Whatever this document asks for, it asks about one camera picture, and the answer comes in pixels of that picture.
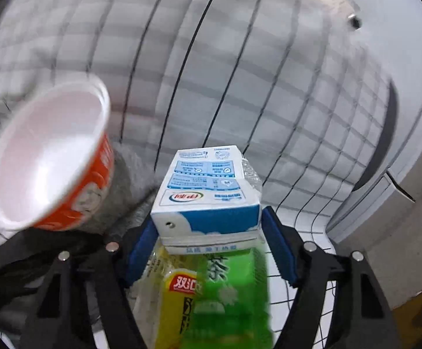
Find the checkered tablecloth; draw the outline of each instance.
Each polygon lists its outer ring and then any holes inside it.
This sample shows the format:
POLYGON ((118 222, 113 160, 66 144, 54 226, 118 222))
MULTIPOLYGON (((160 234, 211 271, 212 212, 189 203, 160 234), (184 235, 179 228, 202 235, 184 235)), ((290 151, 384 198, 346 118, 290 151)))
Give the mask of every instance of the checkered tablecloth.
MULTIPOLYGON (((388 104, 388 75, 314 0, 12 0, 0 21, 0 129, 36 83, 67 72, 103 80, 110 137, 159 175, 178 149, 236 144, 264 204, 330 253, 325 227, 388 104)), ((296 290, 267 252, 277 339, 296 290)), ((316 349, 334 295, 329 282, 316 349)))

